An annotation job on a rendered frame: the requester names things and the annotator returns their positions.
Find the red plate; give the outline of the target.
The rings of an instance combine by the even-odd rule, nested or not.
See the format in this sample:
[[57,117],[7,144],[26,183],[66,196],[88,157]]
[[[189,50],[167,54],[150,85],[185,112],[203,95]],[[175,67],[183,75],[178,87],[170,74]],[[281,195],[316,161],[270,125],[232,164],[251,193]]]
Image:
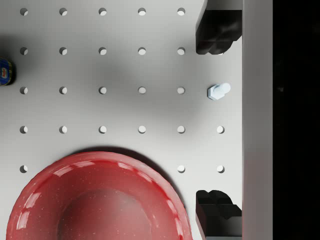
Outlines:
[[172,185],[145,163],[82,152],[40,171],[21,191],[6,240],[193,240]]

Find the bolt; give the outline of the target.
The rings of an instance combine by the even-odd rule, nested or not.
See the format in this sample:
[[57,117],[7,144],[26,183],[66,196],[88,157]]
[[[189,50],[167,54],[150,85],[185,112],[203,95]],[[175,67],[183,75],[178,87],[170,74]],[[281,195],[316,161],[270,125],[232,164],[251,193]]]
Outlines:
[[229,83],[216,84],[207,90],[207,97],[213,101],[223,98],[231,90]]

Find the flat-sided can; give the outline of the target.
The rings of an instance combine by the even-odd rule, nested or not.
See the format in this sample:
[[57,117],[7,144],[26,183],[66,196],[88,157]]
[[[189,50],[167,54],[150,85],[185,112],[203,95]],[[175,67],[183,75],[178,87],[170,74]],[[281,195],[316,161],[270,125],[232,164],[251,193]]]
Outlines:
[[0,56],[0,87],[13,84],[15,75],[14,64],[7,58]]

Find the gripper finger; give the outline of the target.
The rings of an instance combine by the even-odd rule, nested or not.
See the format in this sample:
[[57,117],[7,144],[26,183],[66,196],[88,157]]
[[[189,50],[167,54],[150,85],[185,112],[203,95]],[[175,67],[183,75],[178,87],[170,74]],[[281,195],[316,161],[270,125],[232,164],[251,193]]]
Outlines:
[[242,210],[226,193],[199,190],[195,199],[202,240],[242,240]]
[[196,30],[196,53],[223,54],[241,36],[241,10],[205,10]]

